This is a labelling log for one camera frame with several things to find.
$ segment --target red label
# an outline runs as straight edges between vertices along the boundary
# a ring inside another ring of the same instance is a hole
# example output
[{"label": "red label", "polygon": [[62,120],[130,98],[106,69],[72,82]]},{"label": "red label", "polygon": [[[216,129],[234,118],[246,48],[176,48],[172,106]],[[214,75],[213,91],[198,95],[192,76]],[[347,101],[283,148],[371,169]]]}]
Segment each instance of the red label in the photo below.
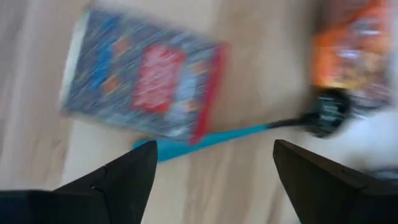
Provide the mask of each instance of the red label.
[{"label": "red label", "polygon": [[185,54],[165,45],[148,47],[134,89],[132,107],[166,113],[178,83]]}]

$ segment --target wooden floor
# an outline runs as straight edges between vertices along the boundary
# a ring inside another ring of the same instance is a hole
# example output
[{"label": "wooden floor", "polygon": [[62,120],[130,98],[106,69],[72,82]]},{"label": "wooden floor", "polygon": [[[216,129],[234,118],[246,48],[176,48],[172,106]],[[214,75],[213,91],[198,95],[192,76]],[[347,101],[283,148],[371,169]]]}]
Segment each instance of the wooden floor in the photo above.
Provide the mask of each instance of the wooden floor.
[{"label": "wooden floor", "polygon": [[[21,6],[12,0],[0,3],[0,31],[14,34],[0,39],[0,59],[12,55],[12,63],[0,62],[0,188],[54,189],[128,152],[140,134],[59,114],[72,28],[88,0],[69,0],[67,6],[61,0],[18,2]],[[210,131],[290,118],[301,111],[308,96],[317,0],[112,2],[232,44]],[[19,16],[4,16],[1,4],[20,11]],[[329,140],[279,129],[159,164],[143,223],[298,223],[272,160],[274,140],[286,139],[357,169],[394,166],[396,103],[369,119],[350,122]]]}]

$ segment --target red book edge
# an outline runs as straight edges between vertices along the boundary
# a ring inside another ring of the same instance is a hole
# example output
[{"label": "red book edge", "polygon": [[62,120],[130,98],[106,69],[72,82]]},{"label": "red book edge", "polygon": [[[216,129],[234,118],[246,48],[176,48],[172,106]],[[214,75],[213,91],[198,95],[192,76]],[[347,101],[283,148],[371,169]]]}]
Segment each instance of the red book edge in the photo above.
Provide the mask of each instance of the red book edge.
[{"label": "red book edge", "polygon": [[206,129],[209,122],[210,110],[213,105],[214,99],[216,98],[216,90],[220,85],[221,77],[225,73],[226,61],[228,59],[228,52],[230,46],[227,43],[220,44],[216,56],[214,58],[214,70],[211,77],[208,80],[207,91],[205,94],[205,107],[202,109],[198,116],[198,125],[193,132],[193,136],[190,139],[190,144],[198,144],[203,136],[206,134]]}]

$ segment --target light wood surface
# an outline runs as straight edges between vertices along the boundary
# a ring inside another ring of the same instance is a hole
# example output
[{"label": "light wood surface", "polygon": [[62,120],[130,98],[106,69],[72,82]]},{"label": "light wood surface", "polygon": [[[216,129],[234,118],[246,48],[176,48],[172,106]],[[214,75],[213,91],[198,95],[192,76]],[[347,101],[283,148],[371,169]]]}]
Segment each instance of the light wood surface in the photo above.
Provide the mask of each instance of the light wood surface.
[{"label": "light wood surface", "polygon": [[[232,44],[210,131],[301,111],[308,94],[316,0],[112,3],[138,7]],[[58,110],[73,25],[88,1],[0,4],[0,34],[12,33],[0,39],[0,188],[54,189],[128,152],[139,133],[63,118]],[[6,16],[3,6],[17,16]],[[397,164],[397,131],[394,104],[369,119],[350,122],[329,140],[299,129],[279,129],[159,164],[143,223],[298,223],[272,160],[275,139],[362,169]]]}]

